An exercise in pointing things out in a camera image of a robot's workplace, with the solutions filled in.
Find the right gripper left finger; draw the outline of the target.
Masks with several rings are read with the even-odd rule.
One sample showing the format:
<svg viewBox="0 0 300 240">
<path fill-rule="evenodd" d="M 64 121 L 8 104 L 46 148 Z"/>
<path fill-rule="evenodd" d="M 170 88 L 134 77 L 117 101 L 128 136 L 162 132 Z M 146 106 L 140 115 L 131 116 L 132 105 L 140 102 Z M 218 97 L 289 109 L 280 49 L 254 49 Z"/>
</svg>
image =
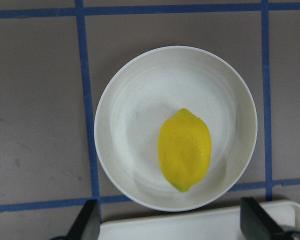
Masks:
<svg viewBox="0 0 300 240">
<path fill-rule="evenodd" d="M 97 240 L 101 230 L 99 203 L 96 199 L 88 200 L 83 205 L 66 240 Z"/>
</svg>

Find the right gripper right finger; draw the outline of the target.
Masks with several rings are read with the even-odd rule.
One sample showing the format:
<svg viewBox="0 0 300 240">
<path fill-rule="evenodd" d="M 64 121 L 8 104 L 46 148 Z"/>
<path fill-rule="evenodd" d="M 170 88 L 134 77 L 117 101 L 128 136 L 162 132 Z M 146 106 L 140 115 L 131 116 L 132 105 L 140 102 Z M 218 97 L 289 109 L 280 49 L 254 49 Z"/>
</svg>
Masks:
<svg viewBox="0 0 300 240">
<path fill-rule="evenodd" d="M 240 229 L 246 240 L 283 240 L 285 234 L 253 197 L 240 199 Z"/>
</svg>

